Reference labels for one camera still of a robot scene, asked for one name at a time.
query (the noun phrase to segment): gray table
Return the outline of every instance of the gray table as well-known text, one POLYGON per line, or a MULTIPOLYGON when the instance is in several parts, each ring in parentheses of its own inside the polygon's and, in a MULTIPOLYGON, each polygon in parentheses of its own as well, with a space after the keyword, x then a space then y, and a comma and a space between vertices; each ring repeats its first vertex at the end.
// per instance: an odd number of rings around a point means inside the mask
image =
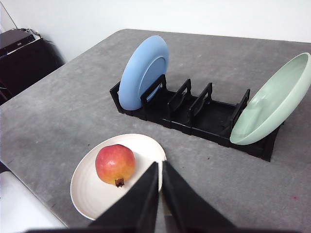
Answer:
MULTIPOLYGON (((71 203, 72 174, 86 153, 123 133, 158 141, 193 189, 239 227, 311 232, 311 93, 281 127, 271 162, 119 114, 109 89, 135 48, 160 35, 168 44, 167 86, 191 78, 198 95, 213 82, 215 100, 251 97, 311 44, 225 36, 121 30, 1 106, 1 161, 69 227, 90 220, 71 203)), ((162 196, 156 232, 165 231, 162 196)))

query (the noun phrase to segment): blue plate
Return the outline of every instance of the blue plate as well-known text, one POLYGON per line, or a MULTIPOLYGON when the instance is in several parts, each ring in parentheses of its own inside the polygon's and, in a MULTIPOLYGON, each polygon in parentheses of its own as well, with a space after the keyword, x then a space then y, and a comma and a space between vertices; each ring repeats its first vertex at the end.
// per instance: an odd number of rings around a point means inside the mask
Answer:
MULTIPOLYGON (((166 73, 169 51, 165 41, 158 35, 144 40, 135 50, 123 72, 119 87, 119 102, 125 110, 142 107, 140 96, 162 74, 166 73)), ((147 98, 149 101, 159 89, 147 98)))

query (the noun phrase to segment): dish rack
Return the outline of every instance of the dish rack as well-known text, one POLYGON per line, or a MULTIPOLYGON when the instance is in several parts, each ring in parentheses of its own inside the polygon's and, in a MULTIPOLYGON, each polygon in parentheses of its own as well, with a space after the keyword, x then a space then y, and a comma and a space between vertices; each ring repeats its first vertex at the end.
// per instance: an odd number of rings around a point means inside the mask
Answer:
POLYGON ((187 79, 177 92, 169 91, 166 88, 165 75, 162 74, 141 95, 142 107, 128 111, 120 105, 119 86, 120 82, 110 90, 110 94, 120 113, 244 151, 268 162, 271 160, 280 126, 260 141, 249 145, 237 145, 230 142, 231 131, 247 106, 250 89, 247 89, 240 103, 230 104, 212 99, 212 83, 208 83, 198 97, 191 94, 190 79, 187 79), (147 102, 147 97, 156 88, 159 88, 157 93, 147 102))

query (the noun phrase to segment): mint green plate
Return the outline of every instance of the mint green plate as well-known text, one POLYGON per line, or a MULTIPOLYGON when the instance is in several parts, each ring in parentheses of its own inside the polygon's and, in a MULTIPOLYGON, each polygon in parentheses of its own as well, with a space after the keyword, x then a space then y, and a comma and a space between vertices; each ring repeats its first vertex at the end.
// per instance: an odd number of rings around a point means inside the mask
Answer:
POLYGON ((311 56, 305 52, 279 69, 250 100, 235 124, 230 141, 257 142, 293 112, 311 84, 311 56))

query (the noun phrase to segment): pomegranate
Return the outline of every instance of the pomegranate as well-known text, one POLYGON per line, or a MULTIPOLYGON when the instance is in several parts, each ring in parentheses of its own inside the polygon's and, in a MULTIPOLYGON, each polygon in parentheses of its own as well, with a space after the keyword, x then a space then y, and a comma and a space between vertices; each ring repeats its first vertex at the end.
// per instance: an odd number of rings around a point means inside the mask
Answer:
POLYGON ((135 157, 129 148, 120 144, 103 147, 97 154, 95 168, 102 181, 122 187, 134 173, 135 157))

